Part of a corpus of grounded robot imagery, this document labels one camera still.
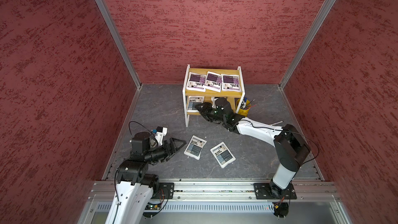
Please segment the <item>grey-blue coffee bag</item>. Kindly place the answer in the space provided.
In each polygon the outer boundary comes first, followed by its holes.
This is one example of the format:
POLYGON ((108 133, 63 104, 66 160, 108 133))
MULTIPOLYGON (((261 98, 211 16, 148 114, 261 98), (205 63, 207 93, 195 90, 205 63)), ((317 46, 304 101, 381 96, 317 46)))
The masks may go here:
POLYGON ((236 157, 231 153, 224 142, 211 148, 210 152, 223 169, 236 160, 236 157))
POLYGON ((193 135, 190 142, 187 145, 186 150, 184 151, 184 154, 187 155, 188 157, 200 160, 201 152, 206 143, 207 143, 206 140, 193 135))
POLYGON ((188 96, 187 112, 198 112, 196 106, 201 105, 202 103, 204 103, 203 96, 188 96))

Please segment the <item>purple coffee bag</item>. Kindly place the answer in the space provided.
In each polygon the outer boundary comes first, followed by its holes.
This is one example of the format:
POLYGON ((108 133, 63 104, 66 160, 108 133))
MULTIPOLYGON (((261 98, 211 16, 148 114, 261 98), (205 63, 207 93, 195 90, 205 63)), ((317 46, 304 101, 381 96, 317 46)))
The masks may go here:
POLYGON ((204 87, 205 80, 206 80, 206 75, 190 72, 188 74, 186 89, 190 91, 205 92, 206 91, 206 88, 204 87))
POLYGON ((241 92, 240 77, 238 75, 221 74, 222 91, 241 92))
POLYGON ((214 72, 207 72, 204 88, 215 92, 222 90, 222 76, 214 72))

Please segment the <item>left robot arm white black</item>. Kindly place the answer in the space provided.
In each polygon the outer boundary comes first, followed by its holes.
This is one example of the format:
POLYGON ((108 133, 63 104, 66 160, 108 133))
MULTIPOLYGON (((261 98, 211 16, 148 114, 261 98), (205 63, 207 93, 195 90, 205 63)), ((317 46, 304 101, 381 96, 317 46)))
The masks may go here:
POLYGON ((173 198, 174 184, 162 186, 158 175, 148 173, 149 165, 169 161, 186 144, 184 140, 170 138, 160 145, 153 133, 135 134, 130 157, 115 173, 115 196, 106 223, 138 224, 142 217, 159 214, 173 198))

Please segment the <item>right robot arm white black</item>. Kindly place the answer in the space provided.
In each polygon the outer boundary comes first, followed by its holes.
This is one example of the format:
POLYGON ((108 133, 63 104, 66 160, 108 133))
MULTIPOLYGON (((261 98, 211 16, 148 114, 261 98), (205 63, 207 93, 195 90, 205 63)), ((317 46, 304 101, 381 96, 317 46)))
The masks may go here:
POLYGON ((277 172, 267 186, 268 196, 282 199, 292 192, 292 180, 305 163, 311 149, 298 130, 287 124, 284 127, 251 120, 233 112, 230 103, 220 97, 216 107, 205 102, 195 109, 209 122, 220 123, 228 131, 250 136, 272 145, 279 159, 277 172))

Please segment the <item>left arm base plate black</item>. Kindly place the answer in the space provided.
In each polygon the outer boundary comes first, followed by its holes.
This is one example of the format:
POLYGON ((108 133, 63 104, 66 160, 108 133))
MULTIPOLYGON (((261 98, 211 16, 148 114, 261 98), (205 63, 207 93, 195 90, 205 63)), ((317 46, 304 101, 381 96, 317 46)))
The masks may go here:
POLYGON ((174 188, 174 183, 160 183, 158 186, 155 186, 152 199, 160 201, 172 199, 174 188))

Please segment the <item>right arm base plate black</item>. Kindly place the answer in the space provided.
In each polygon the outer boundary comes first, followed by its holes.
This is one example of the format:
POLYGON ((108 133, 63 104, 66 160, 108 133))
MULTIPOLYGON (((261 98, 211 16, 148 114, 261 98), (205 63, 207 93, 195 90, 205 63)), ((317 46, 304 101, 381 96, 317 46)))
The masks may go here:
POLYGON ((286 189, 280 189, 271 183, 254 183, 254 192, 257 200, 296 200, 293 184, 290 183, 286 189))

